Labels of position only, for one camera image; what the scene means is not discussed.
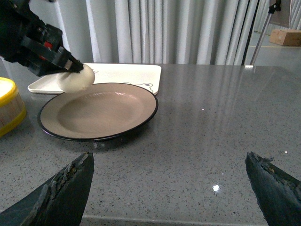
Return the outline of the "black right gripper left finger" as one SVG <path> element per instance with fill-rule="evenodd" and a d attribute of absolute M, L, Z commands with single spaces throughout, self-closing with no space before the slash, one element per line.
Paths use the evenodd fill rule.
<path fill-rule="evenodd" d="M 0 214 L 2 226 L 78 226 L 87 204 L 94 158 L 83 153 Z"/>

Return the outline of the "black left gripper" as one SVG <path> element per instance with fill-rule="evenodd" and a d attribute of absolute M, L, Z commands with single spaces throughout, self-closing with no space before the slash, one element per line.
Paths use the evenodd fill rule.
<path fill-rule="evenodd" d="M 83 64 L 63 46 L 63 32 L 44 23 L 27 0 L 0 2 L 0 56 L 37 76 L 83 70 Z"/>

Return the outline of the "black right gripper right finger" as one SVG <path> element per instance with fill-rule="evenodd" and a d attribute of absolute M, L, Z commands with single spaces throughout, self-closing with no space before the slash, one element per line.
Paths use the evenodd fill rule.
<path fill-rule="evenodd" d="M 301 182 L 254 152 L 246 155 L 246 172 L 269 226 L 301 224 Z"/>

